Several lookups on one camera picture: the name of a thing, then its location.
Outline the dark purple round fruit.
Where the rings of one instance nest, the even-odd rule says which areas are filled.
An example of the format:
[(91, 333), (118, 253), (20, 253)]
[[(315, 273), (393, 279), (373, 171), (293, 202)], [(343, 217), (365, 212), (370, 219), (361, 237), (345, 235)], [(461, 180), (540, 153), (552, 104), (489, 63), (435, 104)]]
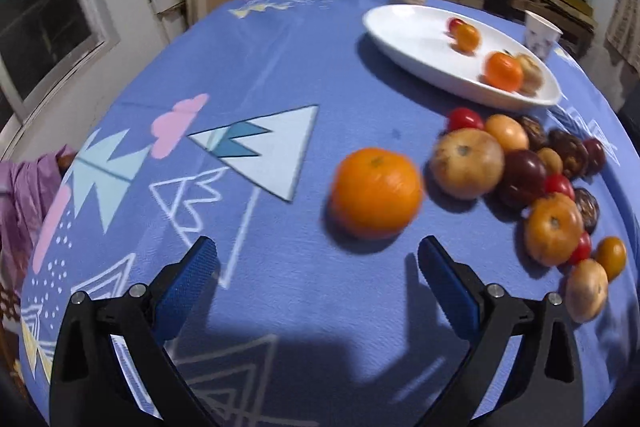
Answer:
[(547, 170), (531, 150), (512, 150), (504, 158), (504, 170), (497, 187), (504, 205), (522, 210), (544, 195)]

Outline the large orange mandarin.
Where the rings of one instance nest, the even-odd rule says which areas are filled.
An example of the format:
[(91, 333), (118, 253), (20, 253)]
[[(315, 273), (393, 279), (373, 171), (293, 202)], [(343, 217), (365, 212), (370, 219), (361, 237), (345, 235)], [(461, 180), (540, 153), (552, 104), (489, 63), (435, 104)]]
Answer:
[(418, 214), (424, 197), (421, 173), (407, 156), (366, 147), (337, 166), (329, 212), (347, 233), (360, 239), (390, 239)]

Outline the tan brown fruit on plate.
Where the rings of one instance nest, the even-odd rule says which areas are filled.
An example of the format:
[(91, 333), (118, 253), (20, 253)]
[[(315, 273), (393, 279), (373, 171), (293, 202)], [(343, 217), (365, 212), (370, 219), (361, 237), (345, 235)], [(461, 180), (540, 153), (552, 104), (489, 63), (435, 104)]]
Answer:
[(523, 72), (523, 82), (518, 92), (526, 96), (535, 96), (537, 91), (544, 84), (544, 74), (530, 56), (526, 54), (518, 54), (516, 56), (516, 60), (518, 61), (518, 64), (520, 64)]

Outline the white paper cup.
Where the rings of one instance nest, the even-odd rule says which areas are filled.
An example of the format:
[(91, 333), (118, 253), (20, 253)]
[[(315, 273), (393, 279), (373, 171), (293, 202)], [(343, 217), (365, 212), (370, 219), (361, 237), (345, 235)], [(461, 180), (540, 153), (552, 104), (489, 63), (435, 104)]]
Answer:
[(562, 36), (562, 30), (550, 20), (532, 12), (525, 12), (524, 43), (541, 61), (547, 60)]

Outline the small tan fruit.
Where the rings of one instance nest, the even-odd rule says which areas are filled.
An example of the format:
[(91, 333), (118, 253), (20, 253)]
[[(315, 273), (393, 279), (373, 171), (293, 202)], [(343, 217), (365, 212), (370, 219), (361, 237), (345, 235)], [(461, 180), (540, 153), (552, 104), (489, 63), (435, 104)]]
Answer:
[(555, 174), (561, 174), (563, 172), (562, 158), (555, 150), (550, 147), (543, 147), (537, 150), (537, 156), (544, 164), (548, 176), (554, 176)]

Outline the red cherry tomato on plate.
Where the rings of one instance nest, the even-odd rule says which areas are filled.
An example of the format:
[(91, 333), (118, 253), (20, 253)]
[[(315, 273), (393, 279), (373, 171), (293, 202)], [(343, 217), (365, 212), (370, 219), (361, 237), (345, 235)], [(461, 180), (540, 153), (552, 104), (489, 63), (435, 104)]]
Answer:
[(461, 26), (465, 25), (465, 21), (462, 20), (459, 17), (451, 17), (448, 20), (447, 26), (448, 26), (448, 32), (450, 33), (450, 35), (454, 35), (457, 31), (457, 29)]

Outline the large tan round fruit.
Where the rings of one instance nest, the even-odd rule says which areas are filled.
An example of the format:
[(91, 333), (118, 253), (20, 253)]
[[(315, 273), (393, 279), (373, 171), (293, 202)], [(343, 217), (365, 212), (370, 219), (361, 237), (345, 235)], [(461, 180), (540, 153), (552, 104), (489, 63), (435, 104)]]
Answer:
[(464, 128), (444, 134), (428, 163), (431, 174), (449, 196), (473, 200), (495, 190), (504, 170), (504, 153), (486, 131)]

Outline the tan fruit near edge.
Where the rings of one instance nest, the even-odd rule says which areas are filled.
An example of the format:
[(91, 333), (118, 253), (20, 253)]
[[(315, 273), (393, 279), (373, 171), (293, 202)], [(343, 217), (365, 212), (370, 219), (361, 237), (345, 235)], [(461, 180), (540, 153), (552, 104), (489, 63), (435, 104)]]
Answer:
[(608, 299), (608, 274), (593, 259), (574, 266), (565, 285), (564, 303), (570, 318), (577, 324), (593, 320)]

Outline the orange persimmon fruit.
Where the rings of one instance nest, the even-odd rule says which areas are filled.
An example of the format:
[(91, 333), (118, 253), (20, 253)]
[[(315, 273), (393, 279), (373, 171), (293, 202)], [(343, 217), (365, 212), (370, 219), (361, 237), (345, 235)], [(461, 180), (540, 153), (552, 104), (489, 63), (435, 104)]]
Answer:
[(537, 199), (524, 225), (526, 253), (544, 267), (562, 265), (577, 248), (585, 232), (582, 215), (573, 199), (553, 193)]

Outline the window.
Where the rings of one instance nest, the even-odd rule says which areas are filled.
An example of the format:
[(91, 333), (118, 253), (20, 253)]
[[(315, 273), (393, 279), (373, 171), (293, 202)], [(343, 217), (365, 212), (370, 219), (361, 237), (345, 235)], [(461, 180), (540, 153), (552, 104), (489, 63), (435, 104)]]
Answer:
[(106, 0), (1, 0), (1, 155), (119, 36)]

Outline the yellow tan round fruit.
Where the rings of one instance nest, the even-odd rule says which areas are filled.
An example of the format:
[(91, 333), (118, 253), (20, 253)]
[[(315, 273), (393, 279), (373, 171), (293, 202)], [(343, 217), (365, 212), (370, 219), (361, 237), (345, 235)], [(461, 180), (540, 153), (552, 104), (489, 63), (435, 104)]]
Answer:
[(485, 121), (485, 131), (499, 143), (504, 153), (514, 150), (528, 150), (529, 139), (524, 128), (513, 118), (495, 114)]

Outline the small orange fruit at edge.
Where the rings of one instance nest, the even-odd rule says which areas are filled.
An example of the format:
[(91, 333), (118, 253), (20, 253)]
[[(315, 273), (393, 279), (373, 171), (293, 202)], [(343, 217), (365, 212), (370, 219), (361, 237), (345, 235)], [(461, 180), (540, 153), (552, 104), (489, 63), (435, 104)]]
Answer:
[(623, 272), (627, 261), (625, 243), (616, 236), (602, 239), (596, 250), (596, 261), (602, 265), (608, 280), (614, 281)]

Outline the small orange kumquat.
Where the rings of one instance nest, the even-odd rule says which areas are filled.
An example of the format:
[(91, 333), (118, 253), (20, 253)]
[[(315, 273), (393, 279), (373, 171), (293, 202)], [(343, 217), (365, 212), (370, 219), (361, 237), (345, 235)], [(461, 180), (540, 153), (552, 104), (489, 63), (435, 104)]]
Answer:
[(460, 52), (474, 53), (481, 42), (480, 32), (473, 25), (464, 23), (454, 28), (454, 45)]

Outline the blue patterned tablecloth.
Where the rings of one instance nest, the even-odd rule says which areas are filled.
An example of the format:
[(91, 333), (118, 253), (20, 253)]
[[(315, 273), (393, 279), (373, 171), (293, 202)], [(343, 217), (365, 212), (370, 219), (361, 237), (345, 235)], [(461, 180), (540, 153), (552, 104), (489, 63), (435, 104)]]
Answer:
[[(639, 158), (608, 103), (561, 48), (546, 64), (562, 98), (509, 112), (396, 65), (362, 17), (390, 0), (238, 0), (171, 43), (78, 150), (43, 223), (23, 287), (27, 388), (50, 423), (54, 352), (75, 291), (93, 300), (149, 284), (205, 236), (220, 267), (165, 350), (212, 426), (422, 426), (469, 351), (418, 265), (433, 235), (454, 261), (513, 297), (563, 300), (575, 265), (526, 253), (530, 207), (497, 187), (453, 198), (428, 163), (457, 107), (537, 118), (597, 138), (606, 164), (570, 180), (600, 206), (591, 256), (626, 245), (623, 272), (590, 322), (572, 325), (584, 422), (639, 363)], [(330, 215), (340, 162), (378, 147), (422, 176), (421, 208), (390, 239)]]

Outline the white oval plate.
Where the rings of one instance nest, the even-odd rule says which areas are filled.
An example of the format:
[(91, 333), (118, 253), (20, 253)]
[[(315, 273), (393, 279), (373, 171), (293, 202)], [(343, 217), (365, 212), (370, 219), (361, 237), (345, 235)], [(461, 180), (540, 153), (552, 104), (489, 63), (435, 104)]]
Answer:
[[(479, 20), (470, 20), (480, 31), (480, 47), (471, 54), (454, 48), (447, 23), (454, 12), (411, 4), (382, 5), (362, 17), (367, 34), (378, 49), (396, 65), (431, 86), (482, 105), (523, 112), (551, 107), (561, 101), (555, 75), (520, 42)], [(540, 68), (542, 85), (535, 95), (506, 92), (483, 79), (485, 61), (492, 52), (525, 54)]]

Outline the pink purple cloth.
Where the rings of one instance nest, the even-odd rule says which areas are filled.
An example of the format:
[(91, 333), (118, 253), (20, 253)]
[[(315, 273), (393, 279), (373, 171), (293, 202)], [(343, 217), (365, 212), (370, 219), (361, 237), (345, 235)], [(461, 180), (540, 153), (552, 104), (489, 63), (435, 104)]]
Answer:
[(1, 284), (20, 295), (44, 218), (76, 152), (1, 161)]

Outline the orange mandarin on plate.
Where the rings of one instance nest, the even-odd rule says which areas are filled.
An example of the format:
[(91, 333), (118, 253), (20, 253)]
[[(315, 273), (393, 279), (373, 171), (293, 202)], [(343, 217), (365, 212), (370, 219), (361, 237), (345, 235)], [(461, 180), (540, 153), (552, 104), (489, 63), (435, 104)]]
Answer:
[(524, 72), (520, 62), (514, 56), (504, 52), (494, 52), (486, 58), (484, 77), (491, 87), (506, 92), (516, 92), (522, 87)]

